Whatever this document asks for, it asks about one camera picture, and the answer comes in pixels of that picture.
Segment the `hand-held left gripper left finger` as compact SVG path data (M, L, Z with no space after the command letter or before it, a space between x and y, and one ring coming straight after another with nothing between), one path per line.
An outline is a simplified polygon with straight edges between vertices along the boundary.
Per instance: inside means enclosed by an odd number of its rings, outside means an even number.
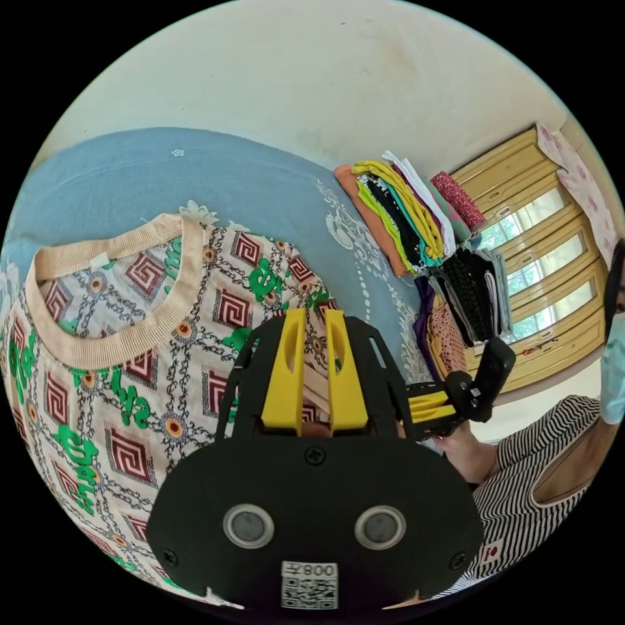
M262 423L269 430L285 431L300 436L303 412L303 350L305 310L286 312L276 319L281 332L271 370Z

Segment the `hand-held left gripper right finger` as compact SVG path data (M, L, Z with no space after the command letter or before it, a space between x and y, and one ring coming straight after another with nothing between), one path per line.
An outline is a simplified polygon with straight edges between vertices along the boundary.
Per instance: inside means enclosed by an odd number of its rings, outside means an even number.
M339 437L365 429L368 413L344 313L328 309L325 321L329 358L329 422L332 436Z

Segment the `person's right hand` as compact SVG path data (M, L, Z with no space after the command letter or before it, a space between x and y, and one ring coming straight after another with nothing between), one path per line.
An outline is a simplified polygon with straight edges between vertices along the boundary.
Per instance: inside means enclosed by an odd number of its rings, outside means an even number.
M480 485L499 471L497 446L480 442L469 421L448 436L436 436L434 442L468 484Z

